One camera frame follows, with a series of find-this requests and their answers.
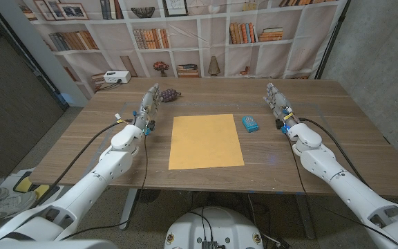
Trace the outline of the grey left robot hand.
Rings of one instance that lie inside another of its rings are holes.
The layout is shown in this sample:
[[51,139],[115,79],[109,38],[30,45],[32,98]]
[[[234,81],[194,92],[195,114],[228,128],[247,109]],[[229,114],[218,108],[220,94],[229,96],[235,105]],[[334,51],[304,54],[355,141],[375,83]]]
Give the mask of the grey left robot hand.
[[145,132],[150,121],[155,120],[160,103],[160,86],[156,83],[143,95],[133,125]]

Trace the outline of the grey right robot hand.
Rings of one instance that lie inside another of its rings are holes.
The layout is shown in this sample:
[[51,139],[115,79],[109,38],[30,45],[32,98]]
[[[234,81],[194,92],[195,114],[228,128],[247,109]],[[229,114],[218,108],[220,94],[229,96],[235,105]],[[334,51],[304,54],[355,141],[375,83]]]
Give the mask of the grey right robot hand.
[[283,133],[288,133],[292,126],[299,123],[299,119],[294,115],[290,102],[272,83],[267,84],[267,96],[263,99],[276,118],[277,129]]

